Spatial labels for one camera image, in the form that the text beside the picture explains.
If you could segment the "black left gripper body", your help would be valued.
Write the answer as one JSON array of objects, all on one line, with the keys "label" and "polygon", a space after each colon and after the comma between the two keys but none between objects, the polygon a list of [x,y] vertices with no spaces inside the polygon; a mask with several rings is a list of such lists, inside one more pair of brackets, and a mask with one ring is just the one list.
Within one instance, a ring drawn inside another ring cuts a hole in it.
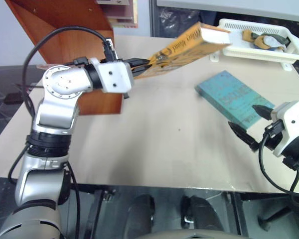
[{"label": "black left gripper body", "polygon": [[[124,61],[130,68],[130,72],[131,72],[131,78],[130,78],[130,84],[131,84],[131,87],[134,86],[134,77],[133,77],[133,66],[132,64],[128,61],[128,60],[125,60]],[[123,93],[123,99],[126,100],[128,99],[130,96],[129,96],[129,91],[128,90],[127,92]]]}]

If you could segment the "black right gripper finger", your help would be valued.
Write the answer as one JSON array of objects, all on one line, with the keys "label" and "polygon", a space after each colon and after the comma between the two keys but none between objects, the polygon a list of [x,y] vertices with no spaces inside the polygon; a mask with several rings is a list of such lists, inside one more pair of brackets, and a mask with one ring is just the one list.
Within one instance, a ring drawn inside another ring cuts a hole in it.
[{"label": "black right gripper finger", "polygon": [[272,108],[269,108],[267,106],[263,105],[252,105],[252,108],[255,110],[255,112],[262,118],[266,120],[271,120],[271,112],[273,111]]},{"label": "black right gripper finger", "polygon": [[256,152],[259,149],[259,143],[247,134],[247,131],[244,128],[231,121],[229,121],[228,124],[235,135],[246,143],[253,152]]}]

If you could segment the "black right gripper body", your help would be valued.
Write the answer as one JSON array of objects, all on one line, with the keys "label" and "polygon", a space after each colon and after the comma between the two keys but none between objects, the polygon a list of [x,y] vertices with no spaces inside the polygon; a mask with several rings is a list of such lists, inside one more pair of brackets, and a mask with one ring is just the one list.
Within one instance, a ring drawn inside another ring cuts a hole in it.
[{"label": "black right gripper body", "polygon": [[283,138],[283,135],[281,133],[277,134],[276,136],[274,136],[273,138],[268,138],[267,141],[264,144],[264,147],[269,149],[270,151],[273,151],[278,144],[281,142]]}]

